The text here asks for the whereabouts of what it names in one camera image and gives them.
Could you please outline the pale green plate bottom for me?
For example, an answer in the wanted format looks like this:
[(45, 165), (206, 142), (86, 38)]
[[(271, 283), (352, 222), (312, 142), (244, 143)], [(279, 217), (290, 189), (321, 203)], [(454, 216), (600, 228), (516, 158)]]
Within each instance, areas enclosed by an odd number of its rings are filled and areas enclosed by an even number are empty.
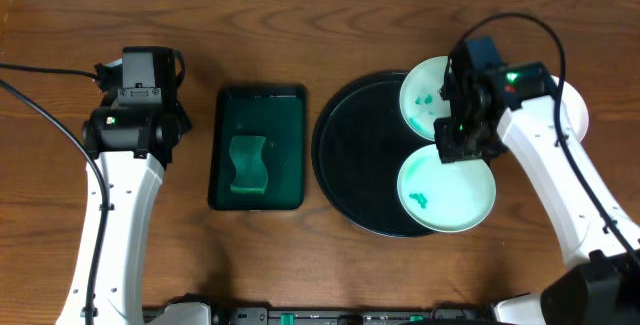
[(419, 225), (443, 233), (469, 230), (491, 212), (496, 183), (482, 160), (444, 163), (434, 145), (413, 152), (397, 176), (397, 195)]

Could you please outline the white plate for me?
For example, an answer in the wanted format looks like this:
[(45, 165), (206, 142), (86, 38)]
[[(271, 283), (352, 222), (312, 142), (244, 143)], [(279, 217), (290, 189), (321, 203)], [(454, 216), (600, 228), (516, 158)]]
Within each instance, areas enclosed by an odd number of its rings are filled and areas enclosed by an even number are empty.
[(572, 129), (575, 138), (582, 142), (589, 127), (589, 113), (584, 99), (569, 82), (565, 81), (561, 101), (562, 131), (567, 134), (569, 129)]

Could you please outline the green wavy sponge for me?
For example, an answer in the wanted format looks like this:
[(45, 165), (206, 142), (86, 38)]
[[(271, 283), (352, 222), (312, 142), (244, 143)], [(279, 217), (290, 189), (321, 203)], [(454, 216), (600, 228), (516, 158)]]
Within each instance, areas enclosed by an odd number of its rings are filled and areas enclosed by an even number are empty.
[(232, 193), (264, 194), (268, 185), (268, 172), (262, 151), (264, 136), (237, 135), (231, 139), (229, 155), (235, 168), (231, 182)]

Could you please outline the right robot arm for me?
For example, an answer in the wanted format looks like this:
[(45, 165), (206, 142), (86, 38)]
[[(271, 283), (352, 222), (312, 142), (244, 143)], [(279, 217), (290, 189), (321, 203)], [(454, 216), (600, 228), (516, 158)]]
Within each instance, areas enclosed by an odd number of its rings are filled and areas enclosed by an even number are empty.
[(447, 64), (435, 122), (444, 162), (501, 144), (525, 171), (549, 217), (566, 273), (540, 294), (503, 300), (509, 324), (637, 324), (639, 226), (622, 209), (581, 145), (565, 83), (541, 63), (483, 68)]

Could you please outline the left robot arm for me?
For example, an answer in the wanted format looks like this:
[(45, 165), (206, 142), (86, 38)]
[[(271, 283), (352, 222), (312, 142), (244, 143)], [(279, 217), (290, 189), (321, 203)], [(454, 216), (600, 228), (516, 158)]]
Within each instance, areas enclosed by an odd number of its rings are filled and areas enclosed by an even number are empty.
[(181, 106), (99, 107), (83, 126), (87, 208), (60, 324), (140, 324), (153, 205), (171, 150), (190, 131)]

